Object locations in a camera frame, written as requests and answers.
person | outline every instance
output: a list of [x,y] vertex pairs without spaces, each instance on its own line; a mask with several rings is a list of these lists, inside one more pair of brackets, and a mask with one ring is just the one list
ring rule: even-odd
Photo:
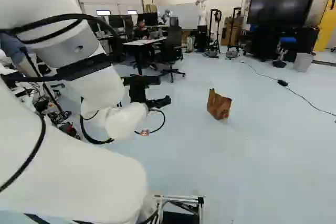
[[[148,29],[145,27],[145,20],[139,19],[138,25],[134,31],[134,36],[136,39],[151,39],[151,35],[148,31]],[[152,45],[144,45],[141,47],[142,51],[142,57],[143,61],[145,63],[148,63],[151,68],[154,70],[157,69],[156,65],[154,64],[154,58],[155,58],[155,50]]]
[[[27,51],[27,48],[21,41],[8,34],[0,33],[0,49],[5,53],[7,57],[11,58],[13,65],[19,72],[23,73],[27,77],[37,77],[36,72],[30,65],[24,53],[24,51]],[[34,57],[31,58],[33,64],[35,65],[36,70],[41,75],[41,73],[38,70],[37,64],[34,62]],[[38,85],[40,87],[39,90],[40,94],[49,96],[48,92],[45,91],[44,88],[42,87],[42,83],[38,83]],[[46,85],[51,95],[54,98],[56,98],[56,95],[51,86],[48,83]]]

black cable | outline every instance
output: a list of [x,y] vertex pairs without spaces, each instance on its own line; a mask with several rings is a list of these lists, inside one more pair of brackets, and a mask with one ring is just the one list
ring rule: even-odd
[[31,214],[24,214],[24,215],[38,224],[50,224],[50,222],[38,217],[37,215],[31,215]]
[[[75,20],[75,19],[76,20],[93,20],[96,23],[98,23],[100,25],[100,27],[102,27],[102,29],[110,31],[112,33],[113,37],[115,38],[115,40],[117,41],[116,51],[115,51],[114,55],[120,56],[122,54],[122,43],[118,43],[118,42],[120,42],[121,38],[118,35],[118,33],[113,29],[113,27],[111,27],[106,22],[98,19],[97,17],[93,17],[93,16],[90,16],[90,15],[87,15],[87,14],[80,14],[80,13],[61,14],[61,15],[57,15],[57,16],[53,16],[53,17],[44,18],[44,19],[41,19],[39,21],[26,24],[24,26],[15,27],[13,29],[0,29],[0,33],[7,33],[11,36],[15,36],[16,34],[20,34],[20,33],[23,33],[25,31],[33,30],[33,29],[41,27],[41,26],[46,26],[46,25],[50,25],[50,24],[53,24],[53,23],[61,22],[61,21]],[[64,29],[61,29],[60,31],[57,31],[54,34],[57,34],[57,36],[59,36],[59,35],[65,33],[65,32],[67,32],[67,30],[64,30]],[[44,41],[44,40],[49,39],[49,36],[50,35],[44,36],[42,38],[42,40],[41,40],[41,38],[37,38],[37,39],[39,39],[41,41]]]
[[5,190],[6,188],[8,188],[24,171],[25,169],[30,165],[30,163],[32,162],[32,160],[34,159],[34,157],[36,156],[38,150],[40,149],[44,136],[46,134],[46,122],[44,121],[44,119],[40,116],[41,119],[41,133],[40,136],[38,137],[38,140],[32,150],[32,152],[30,153],[30,155],[28,156],[28,158],[26,159],[26,161],[24,161],[24,163],[20,166],[20,168],[13,174],[13,176],[11,176],[7,182],[5,182],[1,187],[0,187],[0,193]]
[[163,127],[163,125],[165,124],[165,122],[166,122],[166,116],[165,116],[165,114],[161,111],[161,110],[156,110],[156,109],[150,109],[150,111],[156,111],[156,112],[160,112],[162,115],[163,115],[163,123],[161,124],[161,126],[159,127],[159,128],[157,128],[156,130],[154,130],[154,131],[151,131],[150,132],[150,134],[152,134],[152,133],[154,133],[154,132],[157,132],[157,131],[159,131],[162,127]]
[[84,118],[82,117],[82,115],[80,115],[80,129],[82,130],[83,136],[87,139],[87,141],[89,141],[91,144],[96,144],[96,145],[101,145],[101,144],[108,144],[108,143],[112,143],[114,141],[114,139],[109,138],[105,141],[99,141],[96,140],[94,138],[92,138],[85,130],[84,128]]
[[97,110],[97,112],[90,118],[83,118],[83,120],[89,121],[91,119],[93,119],[97,114],[98,114],[99,110]]
[[[244,64],[250,66],[250,67],[254,70],[254,72],[255,72],[257,75],[259,75],[259,76],[264,76],[264,77],[267,77],[267,78],[269,78],[269,79],[272,79],[272,80],[275,80],[275,81],[279,81],[279,79],[275,79],[275,78],[273,78],[273,77],[266,76],[266,75],[264,75],[264,74],[259,74],[259,73],[258,73],[258,72],[257,72],[251,65],[249,65],[249,64],[247,64],[247,63],[245,63],[245,62],[243,62],[243,61],[240,61],[240,63],[244,63]],[[316,107],[315,105],[313,105],[310,101],[308,101],[304,96],[302,96],[302,95],[300,95],[300,94],[298,94],[298,93],[295,93],[293,90],[291,90],[291,89],[288,88],[288,87],[285,87],[285,88],[288,89],[288,90],[289,90],[290,92],[292,92],[293,94],[295,94],[295,95],[301,97],[302,99],[304,99],[304,100],[305,100],[306,102],[308,102],[308,104],[309,104],[310,106],[312,106],[314,109],[316,109],[316,110],[318,110],[318,111],[321,111],[321,112],[323,112],[323,113],[327,113],[327,114],[329,114],[329,115],[333,115],[333,116],[336,117],[336,114],[331,113],[331,112],[329,112],[329,111],[325,111],[325,110],[319,109],[318,107]]]
[[257,70],[256,70],[254,67],[252,67],[250,64],[247,64],[247,63],[245,63],[245,62],[243,62],[243,61],[240,61],[240,63],[244,63],[244,64],[248,65],[248,66],[249,66],[250,68],[252,68],[252,69],[254,70],[254,72],[255,72],[257,75],[259,75],[259,76],[264,76],[264,77],[267,77],[267,78],[272,79],[272,80],[275,80],[275,81],[278,80],[278,79],[275,79],[275,78],[273,78],[273,77],[266,76],[266,75],[264,75],[264,74],[258,73]]
[[308,101],[304,96],[295,93],[295,92],[294,92],[293,90],[291,90],[290,88],[287,88],[287,87],[285,87],[285,88],[288,89],[288,90],[289,90],[290,92],[292,92],[293,94],[296,94],[297,96],[299,96],[299,97],[301,97],[302,99],[304,99],[304,100],[305,100],[306,102],[308,102],[309,105],[312,106],[314,109],[316,109],[316,110],[318,110],[318,111],[321,111],[321,112],[324,112],[324,113],[327,113],[327,114],[329,114],[329,115],[333,115],[333,116],[336,117],[336,114],[333,114],[333,113],[331,113],[331,112],[329,112],[329,111],[325,111],[325,110],[319,109],[318,107],[316,107],[315,105],[313,105],[310,101]]

trash can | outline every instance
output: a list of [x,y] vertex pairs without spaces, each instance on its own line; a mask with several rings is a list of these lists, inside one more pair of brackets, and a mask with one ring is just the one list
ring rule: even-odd
[[313,58],[314,56],[311,54],[300,52],[296,56],[293,68],[299,72],[306,72],[313,61]]

black tv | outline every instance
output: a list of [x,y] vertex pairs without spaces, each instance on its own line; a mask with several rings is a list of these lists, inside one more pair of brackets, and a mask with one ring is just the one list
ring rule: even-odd
[[310,0],[251,0],[247,23],[268,26],[302,26]]

cable on floor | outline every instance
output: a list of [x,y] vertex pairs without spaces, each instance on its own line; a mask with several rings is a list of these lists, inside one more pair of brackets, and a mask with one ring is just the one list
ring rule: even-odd
[[243,61],[240,61],[240,63],[244,63],[244,64],[248,65],[248,66],[249,66],[250,68],[252,68],[252,69],[254,70],[254,72],[255,72],[257,75],[259,75],[259,76],[264,76],[264,77],[267,77],[267,78],[272,79],[272,80],[275,80],[275,81],[278,80],[278,79],[275,79],[275,78],[273,78],[273,77],[266,76],[266,75],[264,75],[264,74],[258,73],[257,70],[256,70],[254,67],[252,67],[250,64],[247,64],[247,63],[245,63],[245,62],[243,62]]
[[[156,130],[149,132],[149,134],[152,134],[152,133],[154,133],[154,132],[159,131],[159,130],[164,126],[164,124],[165,124],[165,122],[166,122],[166,116],[165,116],[165,114],[164,114],[161,110],[150,109],[150,111],[160,112],[160,113],[163,115],[163,123],[162,123],[161,126],[160,126],[159,128],[157,128]],[[138,134],[138,135],[142,135],[142,134],[141,134],[140,132],[138,132],[138,131],[134,131],[134,132],[136,132],[136,134]]]
[[325,110],[319,109],[319,108],[316,107],[314,104],[312,104],[310,101],[308,101],[304,96],[295,93],[295,92],[294,92],[293,90],[291,90],[290,88],[287,88],[287,87],[286,87],[286,89],[288,89],[288,90],[289,90],[290,92],[292,92],[293,94],[296,94],[298,97],[301,97],[302,99],[304,99],[304,100],[305,100],[306,102],[308,102],[309,105],[312,106],[314,109],[316,109],[316,110],[318,110],[318,111],[321,111],[321,112],[324,112],[324,113],[327,113],[327,114],[329,114],[329,115],[333,115],[333,116],[336,117],[336,114],[331,113],[331,112],[329,112],[329,111],[325,111]]
[[326,113],[326,114],[329,114],[329,115],[332,115],[332,116],[335,116],[335,117],[336,117],[336,114],[331,113],[331,112],[326,111],[326,110],[319,109],[319,108],[316,107],[314,104],[312,104],[310,101],[308,101],[304,96],[302,96],[302,95],[300,95],[300,94],[294,92],[294,91],[291,90],[290,88],[288,88],[288,87],[287,87],[287,85],[288,85],[287,82],[285,82],[285,81],[283,81],[283,80],[280,80],[280,79],[275,79],[275,78],[270,77],[270,76],[266,76],[266,75],[261,74],[261,73],[258,73],[257,70],[256,70],[254,67],[252,67],[251,65],[249,65],[249,64],[247,64],[247,63],[245,63],[245,62],[243,62],[243,61],[240,61],[240,63],[243,63],[243,64],[248,65],[248,66],[249,66],[250,68],[252,68],[252,69],[254,70],[254,72],[255,72],[257,75],[259,75],[259,76],[267,77],[267,78],[269,78],[269,79],[272,79],[272,80],[277,81],[281,86],[283,86],[284,88],[288,89],[290,92],[292,92],[293,94],[297,95],[298,97],[301,97],[302,99],[304,99],[304,100],[305,100],[310,106],[312,106],[314,109],[316,109],[316,110],[318,110],[318,111],[320,111],[320,112],[323,112],[323,113]]

